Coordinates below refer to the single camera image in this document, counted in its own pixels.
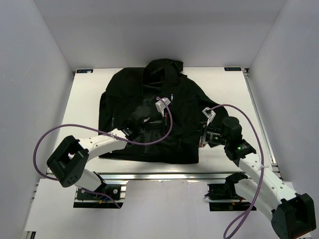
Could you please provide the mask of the black jacket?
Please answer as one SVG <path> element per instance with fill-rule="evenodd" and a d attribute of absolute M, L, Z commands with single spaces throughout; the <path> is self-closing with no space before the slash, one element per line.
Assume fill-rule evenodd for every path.
<path fill-rule="evenodd" d="M 183 74 L 183 63 L 170 59 L 150 62 L 144 68 L 124 68 L 116 73 L 101 95 L 98 128 L 110 132 L 128 119 L 138 106 L 160 113 L 167 133 L 143 133 L 140 141 L 149 146 L 129 147 L 103 154 L 103 158 L 170 164 L 197 164 L 201 123 L 205 108 L 214 108 L 210 124 L 222 127 L 225 108 L 211 100 L 193 80 Z"/>

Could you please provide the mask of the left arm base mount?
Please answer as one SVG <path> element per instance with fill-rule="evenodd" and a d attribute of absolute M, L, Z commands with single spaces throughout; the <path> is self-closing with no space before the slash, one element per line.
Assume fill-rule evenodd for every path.
<path fill-rule="evenodd" d="M 73 208 L 120 209 L 126 195 L 127 181 L 107 181 L 102 193 L 93 194 L 77 187 Z"/>

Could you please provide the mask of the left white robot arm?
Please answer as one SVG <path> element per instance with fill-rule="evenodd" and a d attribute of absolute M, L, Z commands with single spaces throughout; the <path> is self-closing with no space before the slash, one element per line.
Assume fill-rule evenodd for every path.
<path fill-rule="evenodd" d="M 149 146 L 140 141 L 147 126 L 154 126 L 146 108 L 138 107 L 118 128 L 91 138 L 65 137 L 47 160 L 47 166 L 62 187 L 72 185 L 99 199 L 106 195 L 107 184 L 102 177 L 85 168 L 88 161 L 130 145 Z"/>

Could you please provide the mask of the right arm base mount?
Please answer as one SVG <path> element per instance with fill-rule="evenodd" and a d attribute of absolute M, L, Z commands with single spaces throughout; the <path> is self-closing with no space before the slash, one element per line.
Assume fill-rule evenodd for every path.
<path fill-rule="evenodd" d="M 240 180 L 248 179 L 242 172 L 236 172 L 226 177 L 223 184 L 209 184 L 208 193 L 204 196 L 209 199 L 211 212 L 243 212 L 250 203 L 235 193 L 235 184 Z"/>

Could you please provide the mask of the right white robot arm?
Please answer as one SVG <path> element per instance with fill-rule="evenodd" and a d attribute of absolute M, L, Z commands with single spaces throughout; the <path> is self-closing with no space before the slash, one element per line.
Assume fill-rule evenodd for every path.
<path fill-rule="evenodd" d="M 226 117 L 221 129 L 201 128 L 200 145 L 224 147 L 228 159 L 240 168 L 226 177 L 224 186 L 211 189 L 212 200 L 242 198 L 262 212 L 281 239 L 297 239 L 316 229 L 315 206 L 307 194 L 299 194 L 262 164 L 256 150 L 242 136 L 242 127 L 235 117 Z"/>

